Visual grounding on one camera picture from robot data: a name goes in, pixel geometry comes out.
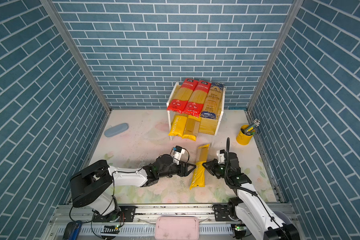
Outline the blue MoliPasta spaghetti bag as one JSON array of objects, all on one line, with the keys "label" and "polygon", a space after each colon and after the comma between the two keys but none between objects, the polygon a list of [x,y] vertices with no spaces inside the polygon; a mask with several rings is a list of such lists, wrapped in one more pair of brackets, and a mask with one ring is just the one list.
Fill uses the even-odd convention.
[{"label": "blue MoliPasta spaghetti bag", "polygon": [[211,83],[210,90],[204,102],[200,117],[205,119],[217,119],[220,102],[223,98],[225,85],[221,83]]}]

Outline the yellow Pastatime bag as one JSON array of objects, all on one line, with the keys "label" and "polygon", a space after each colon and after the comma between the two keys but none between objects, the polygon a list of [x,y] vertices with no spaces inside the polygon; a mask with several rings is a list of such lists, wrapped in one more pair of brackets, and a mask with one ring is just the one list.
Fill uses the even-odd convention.
[{"label": "yellow Pastatime bag", "polygon": [[207,162],[210,144],[198,147],[196,169],[193,172],[193,177],[190,185],[190,190],[196,187],[205,187],[205,168],[204,163]]},{"label": "yellow Pastatime bag", "polygon": [[175,115],[172,121],[169,136],[183,138],[188,116],[184,114]]}]

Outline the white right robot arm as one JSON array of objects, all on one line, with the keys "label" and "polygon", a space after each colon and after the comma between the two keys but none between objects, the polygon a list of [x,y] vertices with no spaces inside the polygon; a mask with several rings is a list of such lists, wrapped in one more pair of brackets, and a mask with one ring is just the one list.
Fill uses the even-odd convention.
[{"label": "white right robot arm", "polygon": [[237,154],[222,150],[218,159],[203,163],[211,175],[224,179],[236,196],[227,203],[228,216],[242,222],[257,240],[299,240],[298,229],[285,222],[262,200],[239,166]]}]

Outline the red spaghetti bag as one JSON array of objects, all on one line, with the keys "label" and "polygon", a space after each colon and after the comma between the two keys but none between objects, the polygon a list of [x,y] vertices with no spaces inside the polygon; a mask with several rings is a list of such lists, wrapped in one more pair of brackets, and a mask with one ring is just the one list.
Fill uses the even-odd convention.
[{"label": "red spaghetti bag", "polygon": [[198,118],[204,107],[210,87],[210,82],[199,81],[195,90],[191,94],[183,113]]},{"label": "red spaghetti bag", "polygon": [[183,113],[186,105],[196,89],[199,81],[193,79],[185,79],[179,90],[174,94],[167,107],[168,111]]}]

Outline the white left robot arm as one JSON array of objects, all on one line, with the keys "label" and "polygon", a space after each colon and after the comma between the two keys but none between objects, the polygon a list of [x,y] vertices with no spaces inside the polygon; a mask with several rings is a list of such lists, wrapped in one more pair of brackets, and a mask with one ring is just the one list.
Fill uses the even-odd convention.
[{"label": "white left robot arm", "polygon": [[99,160],[72,175],[70,179],[74,208],[89,206],[94,222],[123,221],[123,212],[116,199],[116,187],[150,187],[161,178],[187,177],[197,166],[164,154],[152,164],[137,169],[122,169]]}]

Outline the yellow pasta bag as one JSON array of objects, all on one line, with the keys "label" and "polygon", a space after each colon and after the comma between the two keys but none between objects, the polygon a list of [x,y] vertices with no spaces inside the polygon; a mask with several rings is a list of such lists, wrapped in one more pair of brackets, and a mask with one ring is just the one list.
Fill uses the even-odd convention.
[{"label": "yellow pasta bag", "polygon": [[188,116],[183,139],[196,141],[199,133],[200,124],[201,124],[201,118]]}]

